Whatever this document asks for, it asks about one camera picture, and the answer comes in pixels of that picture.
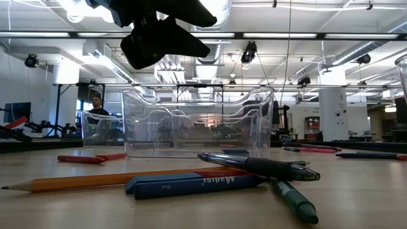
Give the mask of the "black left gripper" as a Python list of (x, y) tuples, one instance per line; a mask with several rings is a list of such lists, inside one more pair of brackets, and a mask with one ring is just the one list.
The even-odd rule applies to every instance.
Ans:
[[(120, 47), (134, 69), (149, 67), (165, 55), (206, 57), (210, 48), (177, 25), (174, 18), (199, 27), (210, 27), (217, 18), (200, 0), (85, 0), (95, 9), (107, 9), (119, 27), (133, 26)], [(156, 11), (170, 17), (158, 20)]]

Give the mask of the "clear plastic bin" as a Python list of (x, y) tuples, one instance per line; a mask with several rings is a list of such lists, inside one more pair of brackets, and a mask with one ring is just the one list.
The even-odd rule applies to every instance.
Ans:
[(124, 146), (121, 118), (81, 111), (81, 131), (84, 147)]
[(396, 59), (394, 63), (401, 81), (404, 99), (407, 103), (407, 54)]
[(252, 149), (259, 109), (242, 106), (226, 113), (185, 113), (173, 109), (173, 143), (177, 148)]
[[(229, 114), (242, 106), (259, 109), (257, 134), (250, 156), (266, 158), (270, 153), (274, 91), (271, 88), (254, 88), (239, 100), (223, 102), (224, 113)], [(121, 93), (125, 153), (129, 157), (194, 158), (199, 153), (223, 153), (224, 149), (177, 148), (173, 143), (173, 109), (185, 113), (221, 113), (220, 101), (150, 102), (135, 90)]]

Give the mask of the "red eraser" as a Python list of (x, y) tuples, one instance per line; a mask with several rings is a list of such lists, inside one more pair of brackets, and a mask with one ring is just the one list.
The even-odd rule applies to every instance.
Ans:
[(119, 159), (124, 159), (126, 158), (126, 154), (120, 153), (120, 154), (110, 154), (110, 155), (96, 155), (97, 158), (101, 158), (103, 160), (119, 160)]

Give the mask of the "black pen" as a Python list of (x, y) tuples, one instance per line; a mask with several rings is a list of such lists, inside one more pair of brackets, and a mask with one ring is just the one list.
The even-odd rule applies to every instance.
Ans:
[(321, 146), (321, 145), (314, 145), (314, 144), (302, 144), (299, 142), (283, 142), (283, 146), (287, 147), (297, 147), (297, 148), (318, 148), (318, 149), (331, 149), (335, 151), (342, 151), (341, 148), (332, 147), (332, 146)]
[(318, 172), (292, 162), (217, 153), (200, 153), (197, 157), (205, 162), (233, 167), (259, 176), (274, 177), (286, 181), (318, 181), (321, 178)]

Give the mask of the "blue crayon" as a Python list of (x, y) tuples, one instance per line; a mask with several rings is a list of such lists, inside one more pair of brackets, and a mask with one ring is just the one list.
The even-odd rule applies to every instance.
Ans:
[(257, 187), (265, 181), (265, 178), (255, 175), (173, 179), (136, 183), (132, 190), (135, 199), (139, 200), (216, 191), (240, 190)]

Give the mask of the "pink pen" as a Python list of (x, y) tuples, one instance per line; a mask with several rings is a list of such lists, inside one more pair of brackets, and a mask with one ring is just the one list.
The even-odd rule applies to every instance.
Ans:
[(312, 153), (337, 153), (334, 149), (320, 149), (320, 148), (297, 148), (299, 152), (312, 152)]

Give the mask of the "orange pencil pink eraser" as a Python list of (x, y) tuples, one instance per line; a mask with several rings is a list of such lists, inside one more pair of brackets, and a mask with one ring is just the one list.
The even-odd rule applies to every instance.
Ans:
[(15, 190), (39, 193), (47, 191), (93, 188), (99, 186), (115, 186), (126, 184), (135, 176), (181, 174), (199, 170), (239, 170), (239, 169), (234, 169), (230, 167), (207, 167), (200, 169), (179, 169), (179, 170), (161, 170), (149, 172), (130, 172), (122, 174), (53, 177), (53, 178), (33, 179), (32, 181), (28, 181), (25, 183), (3, 186), (0, 188), (0, 190)]

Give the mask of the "dark pencil pink eraser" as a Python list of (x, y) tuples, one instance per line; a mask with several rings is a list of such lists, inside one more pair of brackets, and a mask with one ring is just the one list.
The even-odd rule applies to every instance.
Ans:
[(407, 155), (395, 153), (337, 153), (340, 158), (366, 158), (366, 159), (386, 159), (386, 160), (400, 160), (407, 161)]

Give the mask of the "person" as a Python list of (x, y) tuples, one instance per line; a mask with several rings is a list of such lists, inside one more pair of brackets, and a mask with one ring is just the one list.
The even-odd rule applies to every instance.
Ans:
[(104, 108), (102, 108), (101, 94), (95, 94), (92, 97), (92, 106), (93, 108), (89, 110), (90, 113), (109, 116), (109, 113)]

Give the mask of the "black equipment stand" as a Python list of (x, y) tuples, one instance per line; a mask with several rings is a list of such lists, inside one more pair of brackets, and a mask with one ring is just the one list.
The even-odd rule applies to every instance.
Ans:
[(272, 141), (285, 141), (289, 137), (288, 125), (288, 110), (289, 106), (279, 106), (277, 101), (273, 102), (273, 125), (275, 126), (272, 134)]

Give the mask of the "red storage shelf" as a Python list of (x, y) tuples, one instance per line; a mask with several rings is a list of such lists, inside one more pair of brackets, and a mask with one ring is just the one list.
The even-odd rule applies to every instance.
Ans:
[(320, 117), (308, 116), (304, 121), (304, 139), (315, 141), (317, 133), (320, 131)]

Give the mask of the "dark monitor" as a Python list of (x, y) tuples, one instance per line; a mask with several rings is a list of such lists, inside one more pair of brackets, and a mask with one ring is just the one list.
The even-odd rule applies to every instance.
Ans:
[(31, 117), (30, 102), (6, 103), (4, 105), (3, 122), (11, 123), (22, 117), (25, 117), (28, 120), (30, 120)]

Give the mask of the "red and black tool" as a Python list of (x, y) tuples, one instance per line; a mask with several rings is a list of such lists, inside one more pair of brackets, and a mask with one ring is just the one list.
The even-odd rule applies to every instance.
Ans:
[(0, 125), (0, 139), (14, 139), (20, 142), (32, 142), (32, 138), (14, 130), (14, 127), (17, 127), (23, 123), (28, 122), (29, 120), (23, 116), (6, 126)]

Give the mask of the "silver air duct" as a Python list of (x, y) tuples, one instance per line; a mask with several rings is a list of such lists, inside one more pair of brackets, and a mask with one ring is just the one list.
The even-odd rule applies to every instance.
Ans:
[[(194, 27), (193, 32), (224, 32), (227, 28), (231, 11), (231, 0), (200, 0), (204, 7), (217, 18), (217, 22), (211, 27)], [(221, 62), (223, 44), (220, 40), (207, 44), (210, 49), (205, 58), (195, 59), (195, 76), (198, 83), (216, 84), (217, 71)]]

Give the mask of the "black background rig frame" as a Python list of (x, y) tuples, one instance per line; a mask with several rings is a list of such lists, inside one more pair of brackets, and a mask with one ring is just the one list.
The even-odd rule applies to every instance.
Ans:
[(89, 111), (93, 108), (92, 97), (101, 94), (102, 108), (106, 85), (90, 82), (78, 83), (55, 83), (57, 89), (55, 114), (52, 130), (55, 137), (63, 139), (81, 139), (81, 111)]
[(221, 114), (224, 114), (224, 85), (223, 84), (205, 84), (205, 83), (195, 83), (195, 84), (177, 84), (176, 85), (176, 102), (179, 102), (179, 89), (181, 87), (184, 87), (185, 89), (188, 89), (189, 87), (193, 87), (193, 88), (212, 88), (213, 91), (215, 91), (216, 93), (218, 93), (218, 91), (216, 90), (216, 88), (220, 88), (221, 89), (221, 93), (220, 96), (222, 98), (220, 105), (221, 105)]

